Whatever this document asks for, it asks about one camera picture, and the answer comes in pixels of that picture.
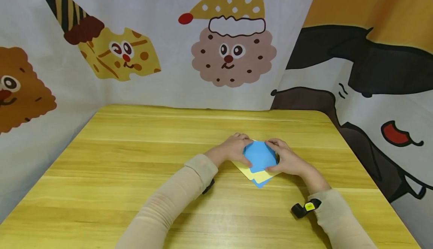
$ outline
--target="fabric backdrop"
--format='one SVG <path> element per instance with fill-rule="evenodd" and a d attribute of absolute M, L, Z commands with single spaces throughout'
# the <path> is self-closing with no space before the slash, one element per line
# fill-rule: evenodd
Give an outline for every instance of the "fabric backdrop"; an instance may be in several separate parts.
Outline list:
<path fill-rule="evenodd" d="M 433 248 L 432 5 L 0 0 L 0 221 L 106 104 L 308 109 Z"/>
<path fill-rule="evenodd" d="M 273 109 L 326 113 L 433 248 L 433 2 L 314 0 Z"/>
<path fill-rule="evenodd" d="M 0 0 L 0 222 L 99 107 L 268 110 L 312 0 Z"/>

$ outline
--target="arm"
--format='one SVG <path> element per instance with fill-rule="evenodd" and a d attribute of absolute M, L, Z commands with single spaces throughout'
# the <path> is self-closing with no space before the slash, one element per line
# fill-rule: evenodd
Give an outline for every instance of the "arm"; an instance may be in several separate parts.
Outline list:
<path fill-rule="evenodd" d="M 365 230 L 353 216 L 342 195 L 331 189 L 328 182 L 313 166 L 300 175 L 307 185 L 310 196 L 322 201 L 314 210 L 317 223 L 328 235 L 333 249 L 374 249 L 377 248 Z"/>
<path fill-rule="evenodd" d="M 252 141 L 236 133 L 224 143 L 185 163 L 146 201 L 116 245 L 116 249 L 160 249 L 174 220 L 210 184 L 227 159 L 251 163 L 242 155 Z"/>
<path fill-rule="evenodd" d="M 317 223 L 328 235 L 333 249 L 377 248 L 365 230 L 353 216 L 350 207 L 337 190 L 320 172 L 296 155 L 282 140 L 270 139 L 266 144 L 280 156 L 278 165 L 269 167 L 270 172 L 284 172 L 302 178 L 310 192 L 308 200 L 317 198 L 322 204 L 314 212 Z"/>

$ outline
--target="forearm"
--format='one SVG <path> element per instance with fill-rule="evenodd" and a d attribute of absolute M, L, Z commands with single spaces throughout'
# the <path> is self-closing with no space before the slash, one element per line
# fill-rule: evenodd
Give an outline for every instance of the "forearm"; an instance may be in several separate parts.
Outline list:
<path fill-rule="evenodd" d="M 202 154 L 185 163 L 146 201 L 116 248 L 162 248 L 174 220 L 205 190 L 217 171 L 217 167 Z"/>
<path fill-rule="evenodd" d="M 331 189 L 331 186 L 325 180 L 324 176 L 322 176 L 322 174 L 310 164 L 305 167 L 305 170 L 300 174 L 300 177 L 307 186 L 310 195 Z"/>
<path fill-rule="evenodd" d="M 310 195 L 308 200 L 312 198 L 317 198 L 322 202 L 314 212 L 317 223 L 328 235 L 333 249 L 377 248 L 337 190 L 316 192 Z"/>
<path fill-rule="evenodd" d="M 308 165 L 300 176 L 310 192 L 308 200 L 317 198 L 322 202 L 315 210 L 317 223 L 328 235 L 333 249 L 376 248 L 342 195 L 331 189 L 315 167 Z"/>

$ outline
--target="cartoon eye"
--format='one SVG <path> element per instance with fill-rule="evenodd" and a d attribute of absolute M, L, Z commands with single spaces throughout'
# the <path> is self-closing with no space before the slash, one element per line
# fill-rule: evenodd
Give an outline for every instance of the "cartoon eye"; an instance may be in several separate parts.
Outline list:
<path fill-rule="evenodd" d="M 10 92 L 17 92 L 21 88 L 20 82 L 9 75 L 4 75 L 0 79 L 0 84 L 2 84 L 5 90 L 9 90 Z"/>
<path fill-rule="evenodd" d="M 122 46 L 123 46 L 123 50 L 125 51 L 125 53 L 130 58 L 134 57 L 134 49 L 133 49 L 132 45 L 128 41 L 123 41 L 122 42 Z"/>
<path fill-rule="evenodd" d="M 221 44 L 220 46 L 220 56 L 221 57 L 225 57 L 229 54 L 229 47 L 227 46 L 227 44 Z"/>
<path fill-rule="evenodd" d="M 232 48 L 232 56 L 233 58 L 242 58 L 245 55 L 245 46 L 242 44 L 236 44 Z"/>
<path fill-rule="evenodd" d="M 122 47 L 116 41 L 112 41 L 108 44 L 109 50 L 117 57 L 122 58 Z"/>

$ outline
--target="red pompom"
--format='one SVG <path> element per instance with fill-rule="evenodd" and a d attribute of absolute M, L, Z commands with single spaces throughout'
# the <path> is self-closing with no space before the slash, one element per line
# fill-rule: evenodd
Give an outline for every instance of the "red pompom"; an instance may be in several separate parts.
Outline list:
<path fill-rule="evenodd" d="M 181 23 L 181 24 L 189 24 L 189 23 L 191 23 L 191 21 L 192 21 L 192 19 L 193 19 L 194 17 L 192 16 L 192 14 L 191 13 L 184 13 L 184 14 L 182 14 L 180 17 L 179 17 L 179 23 Z"/>

